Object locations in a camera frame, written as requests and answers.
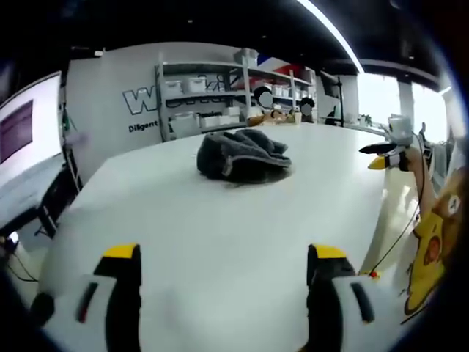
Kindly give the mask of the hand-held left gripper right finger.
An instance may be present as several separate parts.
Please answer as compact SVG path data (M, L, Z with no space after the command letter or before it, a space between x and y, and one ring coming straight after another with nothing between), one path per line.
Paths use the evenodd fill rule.
M399 339L396 298L358 275L346 254L310 244L306 262L306 351L391 351Z

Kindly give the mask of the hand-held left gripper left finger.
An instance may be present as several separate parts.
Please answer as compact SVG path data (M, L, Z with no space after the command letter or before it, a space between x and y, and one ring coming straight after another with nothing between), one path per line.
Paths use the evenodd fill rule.
M60 351L140 351L140 287L140 246L114 246L64 293L39 294L39 326Z

